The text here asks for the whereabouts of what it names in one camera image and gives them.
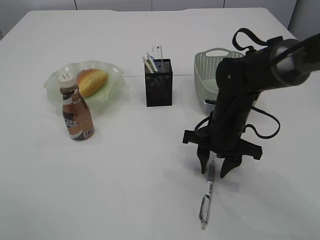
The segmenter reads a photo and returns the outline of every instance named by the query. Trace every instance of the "bottle cap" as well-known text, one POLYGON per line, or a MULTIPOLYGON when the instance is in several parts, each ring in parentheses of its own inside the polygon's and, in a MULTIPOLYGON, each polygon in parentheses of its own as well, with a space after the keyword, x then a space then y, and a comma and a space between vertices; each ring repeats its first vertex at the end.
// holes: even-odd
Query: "bottle cap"
POLYGON ((74 75, 71 73, 64 73, 60 75, 58 80, 61 88, 70 88, 77 84, 74 75))

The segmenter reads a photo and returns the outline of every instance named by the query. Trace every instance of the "black mesh pen holder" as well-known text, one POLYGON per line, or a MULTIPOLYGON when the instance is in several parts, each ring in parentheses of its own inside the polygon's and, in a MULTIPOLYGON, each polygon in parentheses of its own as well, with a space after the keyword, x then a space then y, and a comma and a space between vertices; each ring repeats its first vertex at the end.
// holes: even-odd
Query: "black mesh pen holder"
POLYGON ((159 72, 149 73, 144 66, 145 96, 147 107, 172 105, 173 72, 170 59, 156 59, 159 72))

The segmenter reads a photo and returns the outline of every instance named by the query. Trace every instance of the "bun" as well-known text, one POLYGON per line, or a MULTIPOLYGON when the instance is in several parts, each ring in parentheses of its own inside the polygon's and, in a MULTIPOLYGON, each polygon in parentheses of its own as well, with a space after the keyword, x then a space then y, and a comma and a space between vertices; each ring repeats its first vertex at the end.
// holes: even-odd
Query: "bun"
POLYGON ((108 73, 103 70, 90 68, 82 70, 76 76, 76 83, 82 97, 94 94, 108 80, 108 73))

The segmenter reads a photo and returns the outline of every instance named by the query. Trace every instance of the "ballpoint pen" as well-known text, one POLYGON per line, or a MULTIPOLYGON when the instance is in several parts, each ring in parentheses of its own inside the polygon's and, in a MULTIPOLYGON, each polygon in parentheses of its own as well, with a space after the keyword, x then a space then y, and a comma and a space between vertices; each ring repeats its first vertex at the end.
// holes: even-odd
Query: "ballpoint pen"
POLYGON ((153 58, 151 57, 151 55, 148 52, 146 53, 146 57, 148 58, 149 62, 151 63, 151 67, 153 68, 153 71, 155 73, 157 73, 158 72, 158 68, 157 68, 157 66, 155 64, 155 61, 153 60, 153 58))
POLYGON ((201 220, 201 228, 204 230, 209 221, 210 215, 210 206, 211 206, 211 198, 212 198, 212 191, 213 191, 213 184, 215 179, 215 162, 212 161, 209 167, 208 178, 206 181, 206 191, 204 197, 202 198, 201 209, 199 213, 199 218, 201 220))
POLYGON ((143 59, 144 65, 146 66, 146 69, 148 69, 150 74, 153 74, 154 71, 152 70, 148 60, 144 56, 142 56, 142 59, 143 59))

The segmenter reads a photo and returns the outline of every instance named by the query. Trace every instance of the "gray basket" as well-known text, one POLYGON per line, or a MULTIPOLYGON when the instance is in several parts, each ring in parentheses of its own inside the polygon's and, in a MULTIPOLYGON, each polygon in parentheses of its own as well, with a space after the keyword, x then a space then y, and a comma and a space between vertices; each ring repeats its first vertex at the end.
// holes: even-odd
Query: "gray basket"
POLYGON ((196 93, 201 104, 202 110, 205 113, 210 113, 212 106, 206 106, 205 101, 217 100, 218 86, 216 82, 216 70, 218 64, 224 58, 241 58, 244 55, 237 51, 229 51, 224 48, 213 48, 208 51, 200 52, 194 58, 194 84, 196 93), (223 56, 207 56, 213 51, 223 51, 226 55, 223 56))

